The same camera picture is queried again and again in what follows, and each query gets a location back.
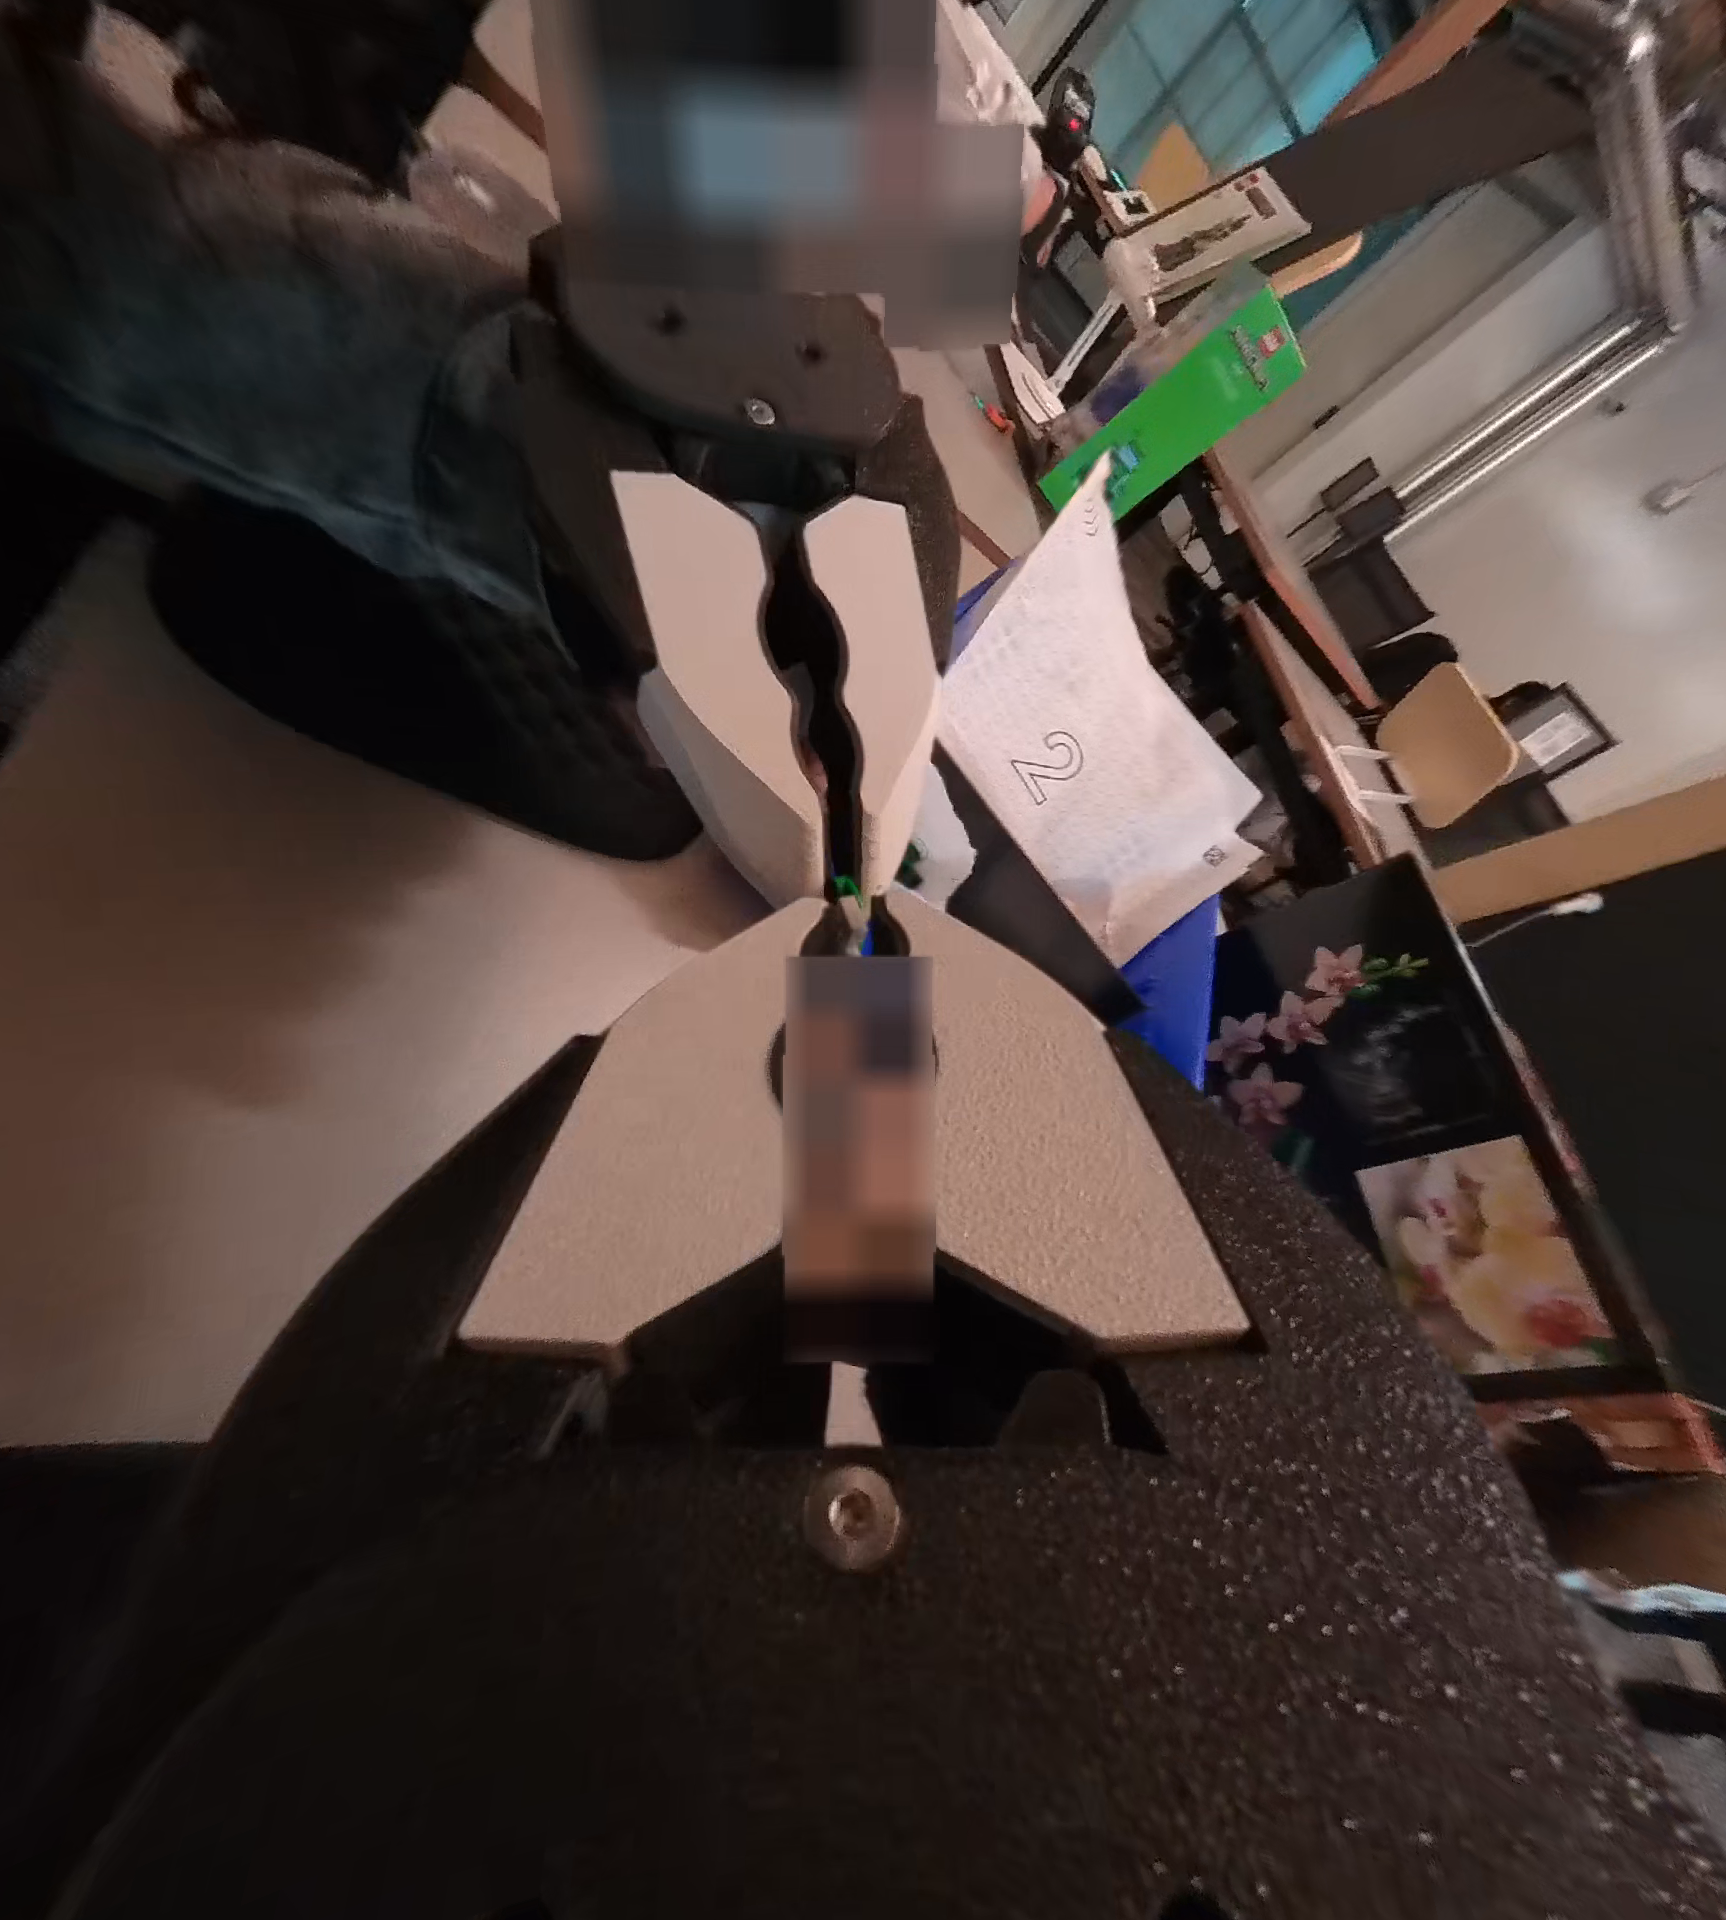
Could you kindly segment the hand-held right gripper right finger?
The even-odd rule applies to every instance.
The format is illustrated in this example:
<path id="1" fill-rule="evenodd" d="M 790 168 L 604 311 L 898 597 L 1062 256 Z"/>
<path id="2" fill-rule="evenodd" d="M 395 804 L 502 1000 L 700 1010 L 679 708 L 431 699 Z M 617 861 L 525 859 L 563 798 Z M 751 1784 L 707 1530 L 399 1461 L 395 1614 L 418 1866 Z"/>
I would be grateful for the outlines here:
<path id="1" fill-rule="evenodd" d="M 917 895 L 887 907 L 932 974 L 939 1253 L 1107 1355 L 1246 1338 L 1252 1320 L 1109 1030 Z"/>

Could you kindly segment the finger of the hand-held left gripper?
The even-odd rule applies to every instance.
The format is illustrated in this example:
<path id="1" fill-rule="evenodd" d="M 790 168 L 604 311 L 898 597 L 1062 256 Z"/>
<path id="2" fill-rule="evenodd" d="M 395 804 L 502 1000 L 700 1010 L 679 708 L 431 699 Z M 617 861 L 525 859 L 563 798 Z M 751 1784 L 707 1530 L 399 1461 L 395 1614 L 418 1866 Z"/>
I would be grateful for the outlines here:
<path id="1" fill-rule="evenodd" d="M 773 907 L 820 898 L 826 812 L 764 649 L 758 529 L 670 472 L 621 471 L 610 491 L 655 653 L 636 689 L 652 748 L 754 892 Z"/>
<path id="2" fill-rule="evenodd" d="M 904 865 L 942 705 L 917 546 L 898 504 L 852 494 L 802 524 L 800 554 L 830 866 L 876 900 Z"/>

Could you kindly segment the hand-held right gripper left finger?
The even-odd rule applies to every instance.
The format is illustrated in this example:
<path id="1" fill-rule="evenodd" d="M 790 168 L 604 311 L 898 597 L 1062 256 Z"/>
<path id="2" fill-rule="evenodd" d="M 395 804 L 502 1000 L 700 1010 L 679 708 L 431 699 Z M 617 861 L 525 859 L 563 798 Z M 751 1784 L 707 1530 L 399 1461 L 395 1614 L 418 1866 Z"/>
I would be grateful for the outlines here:
<path id="1" fill-rule="evenodd" d="M 781 1243 L 771 1055 L 798 900 L 691 958 L 604 1034 L 460 1323 L 469 1348 L 617 1365 Z"/>

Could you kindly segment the blue plastic bin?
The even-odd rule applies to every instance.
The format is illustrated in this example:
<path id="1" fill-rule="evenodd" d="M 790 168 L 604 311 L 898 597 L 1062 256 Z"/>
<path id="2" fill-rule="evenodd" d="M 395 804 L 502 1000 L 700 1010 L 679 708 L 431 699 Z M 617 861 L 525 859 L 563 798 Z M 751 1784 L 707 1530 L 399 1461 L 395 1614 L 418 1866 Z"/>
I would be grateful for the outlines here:
<path id="1" fill-rule="evenodd" d="M 928 780 L 908 847 L 915 888 L 941 911 L 950 891 L 973 872 L 968 825 L 975 811 L 992 815 L 1020 847 L 1010 825 L 953 756 L 948 720 L 950 693 L 942 689 Z M 1216 939 L 1218 908 L 1212 900 L 1205 900 L 1126 962 L 1107 958 L 1144 1003 L 1136 1019 L 1110 1030 L 1126 1033 L 1151 1046 L 1192 1087 L 1200 1087 L 1206 1079 Z"/>

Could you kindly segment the orchid lego set box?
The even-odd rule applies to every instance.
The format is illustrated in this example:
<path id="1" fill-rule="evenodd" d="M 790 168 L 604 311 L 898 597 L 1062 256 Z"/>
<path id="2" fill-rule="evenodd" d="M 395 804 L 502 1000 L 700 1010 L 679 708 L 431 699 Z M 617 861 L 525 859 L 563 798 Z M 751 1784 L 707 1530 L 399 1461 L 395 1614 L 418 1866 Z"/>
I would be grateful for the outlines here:
<path id="1" fill-rule="evenodd" d="M 1726 1479 L 1596 1185 L 1422 865 L 1216 943 L 1205 1087 L 1551 1479 Z"/>

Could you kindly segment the white lego set box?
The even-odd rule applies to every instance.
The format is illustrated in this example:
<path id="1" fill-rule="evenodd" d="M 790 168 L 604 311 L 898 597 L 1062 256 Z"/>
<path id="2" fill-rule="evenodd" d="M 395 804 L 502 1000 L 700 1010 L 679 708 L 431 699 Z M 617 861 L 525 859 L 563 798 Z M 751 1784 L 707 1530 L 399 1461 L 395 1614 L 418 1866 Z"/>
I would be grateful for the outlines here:
<path id="1" fill-rule="evenodd" d="M 1263 165 L 1110 240 L 1105 278 L 1136 333 L 1231 268 L 1308 238 L 1312 222 Z"/>

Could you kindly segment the large white paper bag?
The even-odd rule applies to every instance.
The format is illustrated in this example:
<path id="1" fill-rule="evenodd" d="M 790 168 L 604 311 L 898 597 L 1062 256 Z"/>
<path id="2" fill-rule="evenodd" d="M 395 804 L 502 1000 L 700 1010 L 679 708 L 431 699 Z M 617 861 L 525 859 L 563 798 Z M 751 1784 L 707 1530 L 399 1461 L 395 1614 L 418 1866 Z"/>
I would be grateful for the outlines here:
<path id="1" fill-rule="evenodd" d="M 978 605 L 939 745 L 1116 967 L 1260 863 L 1260 789 L 1148 661 L 1101 471 Z"/>

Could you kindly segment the wooden edged office table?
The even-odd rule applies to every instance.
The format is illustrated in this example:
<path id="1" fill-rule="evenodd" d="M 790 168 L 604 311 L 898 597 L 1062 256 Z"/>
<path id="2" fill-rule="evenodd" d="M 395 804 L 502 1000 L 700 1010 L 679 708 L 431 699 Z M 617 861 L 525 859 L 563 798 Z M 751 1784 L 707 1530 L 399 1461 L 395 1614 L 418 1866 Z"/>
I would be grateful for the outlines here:
<path id="1" fill-rule="evenodd" d="M 1206 504 L 1194 506 L 1190 518 L 1227 595 L 1258 612 L 1353 720 L 1379 718 L 1385 702 L 1288 536 L 1272 529 L 1251 485 L 1218 447 L 1200 458 L 1200 467 Z"/>
<path id="2" fill-rule="evenodd" d="M 1427 866 L 1427 848 L 1393 764 L 1260 607 L 1243 603 L 1236 612 L 1282 706 L 1285 739 L 1353 865 L 1375 868 L 1410 856 Z"/>

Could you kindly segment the green board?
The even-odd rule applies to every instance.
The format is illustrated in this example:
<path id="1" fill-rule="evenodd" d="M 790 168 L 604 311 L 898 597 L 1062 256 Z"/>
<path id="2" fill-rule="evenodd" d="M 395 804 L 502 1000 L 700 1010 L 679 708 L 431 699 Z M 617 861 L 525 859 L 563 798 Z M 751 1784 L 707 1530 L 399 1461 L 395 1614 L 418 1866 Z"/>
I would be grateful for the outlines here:
<path id="1" fill-rule="evenodd" d="M 1062 511 L 1101 471 L 1097 491 L 1112 518 L 1136 517 L 1306 372 L 1278 292 L 1255 268 L 1232 266 L 1132 341 L 1088 397 L 1050 421 L 1036 491 Z"/>

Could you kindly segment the black office chair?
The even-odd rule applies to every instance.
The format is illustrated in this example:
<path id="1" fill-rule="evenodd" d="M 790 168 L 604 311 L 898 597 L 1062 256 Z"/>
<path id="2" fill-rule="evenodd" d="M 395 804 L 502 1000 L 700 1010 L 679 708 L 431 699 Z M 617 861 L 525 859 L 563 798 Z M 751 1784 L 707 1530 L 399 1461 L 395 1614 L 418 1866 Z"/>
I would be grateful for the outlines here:
<path id="1" fill-rule="evenodd" d="M 1338 540 L 1308 563 L 1308 579 L 1357 665 L 1385 701 L 1430 670 L 1460 665 L 1437 612 L 1410 583 L 1385 539 Z"/>

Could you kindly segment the wooden chair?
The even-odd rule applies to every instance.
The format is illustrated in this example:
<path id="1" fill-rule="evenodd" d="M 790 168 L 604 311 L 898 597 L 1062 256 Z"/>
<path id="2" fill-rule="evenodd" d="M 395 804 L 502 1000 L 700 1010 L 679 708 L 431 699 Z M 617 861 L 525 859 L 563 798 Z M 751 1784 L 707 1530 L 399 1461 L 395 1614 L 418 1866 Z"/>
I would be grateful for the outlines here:
<path id="1" fill-rule="evenodd" d="M 1452 829 L 1508 786 L 1522 750 L 1460 665 L 1443 663 L 1379 722 L 1375 748 L 1417 825 Z"/>

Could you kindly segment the black partition panel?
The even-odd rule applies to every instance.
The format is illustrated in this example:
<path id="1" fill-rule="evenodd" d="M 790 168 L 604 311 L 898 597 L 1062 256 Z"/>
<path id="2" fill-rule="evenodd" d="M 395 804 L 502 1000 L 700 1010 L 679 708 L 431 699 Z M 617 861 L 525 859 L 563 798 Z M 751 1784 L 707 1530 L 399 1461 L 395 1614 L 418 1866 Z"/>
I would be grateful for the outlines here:
<path id="1" fill-rule="evenodd" d="M 1726 848 L 1466 926 L 1726 1453 Z"/>

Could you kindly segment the silver air duct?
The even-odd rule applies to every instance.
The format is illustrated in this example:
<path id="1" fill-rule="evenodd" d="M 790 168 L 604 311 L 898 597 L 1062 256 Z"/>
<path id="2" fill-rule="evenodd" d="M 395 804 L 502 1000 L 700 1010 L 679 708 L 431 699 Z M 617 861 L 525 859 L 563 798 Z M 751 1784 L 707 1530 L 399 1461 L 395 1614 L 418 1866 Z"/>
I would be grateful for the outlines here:
<path id="1" fill-rule="evenodd" d="M 1617 397 L 1693 330 L 1700 266 L 1666 110 L 1666 36 L 1652 4 L 1530 4 L 1532 42 L 1583 81 L 1606 193 L 1621 309 L 1503 397 L 1394 487 L 1397 536 L 1494 482 L 1503 468 Z"/>

